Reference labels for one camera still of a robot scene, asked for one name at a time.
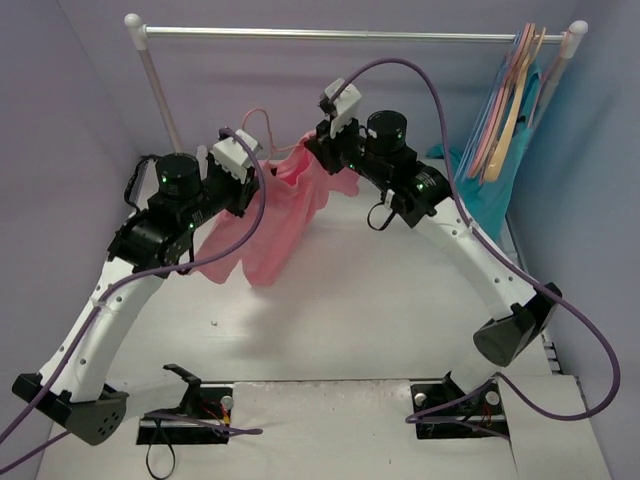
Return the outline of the pink t shirt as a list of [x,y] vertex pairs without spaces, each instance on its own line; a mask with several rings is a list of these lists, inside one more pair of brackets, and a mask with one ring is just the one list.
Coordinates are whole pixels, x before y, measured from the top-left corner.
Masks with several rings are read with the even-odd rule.
[[316,213],[325,208],[332,192],[359,194],[358,175],[344,169],[328,174],[302,144],[282,161],[263,161],[266,207],[256,232],[230,255],[197,270],[223,284],[241,266],[252,286],[274,284],[300,243]]

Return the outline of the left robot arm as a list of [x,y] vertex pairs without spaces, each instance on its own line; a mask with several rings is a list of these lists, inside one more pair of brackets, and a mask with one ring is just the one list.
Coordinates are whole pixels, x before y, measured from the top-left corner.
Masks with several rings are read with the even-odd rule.
[[207,169],[185,153],[146,155],[155,166],[157,191],[144,209],[135,208],[107,249],[99,280],[68,336],[36,373],[20,374],[12,392],[24,409],[5,428],[7,438],[33,411],[89,445],[106,441],[131,417],[192,419],[202,401],[202,381],[176,364],[163,367],[157,386],[122,390],[108,383],[115,355],[144,306],[172,274],[214,263],[239,250],[256,232],[202,260],[194,252],[196,230],[222,211],[244,213],[250,201],[266,202],[265,178],[253,152],[212,149]]

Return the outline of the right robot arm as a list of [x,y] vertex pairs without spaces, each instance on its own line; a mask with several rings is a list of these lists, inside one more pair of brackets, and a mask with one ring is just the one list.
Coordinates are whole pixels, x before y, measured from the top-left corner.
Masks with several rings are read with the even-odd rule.
[[338,133],[321,121],[305,147],[330,174],[352,171],[369,180],[381,202],[448,257],[471,284],[490,318],[473,335],[473,349],[445,377],[445,405],[464,412],[478,388],[509,366],[547,326],[560,290],[541,293],[521,279],[521,271],[486,235],[475,237],[460,216],[451,186],[406,144],[406,117],[378,111],[366,124],[350,120]]

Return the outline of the pink wire hanger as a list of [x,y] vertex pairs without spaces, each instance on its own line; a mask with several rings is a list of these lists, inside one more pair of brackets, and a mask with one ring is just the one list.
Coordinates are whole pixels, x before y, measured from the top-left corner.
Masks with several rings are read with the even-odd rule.
[[269,159],[284,155],[298,146],[298,143],[283,146],[275,142],[270,115],[261,107],[252,108],[244,115],[241,128],[265,145]]

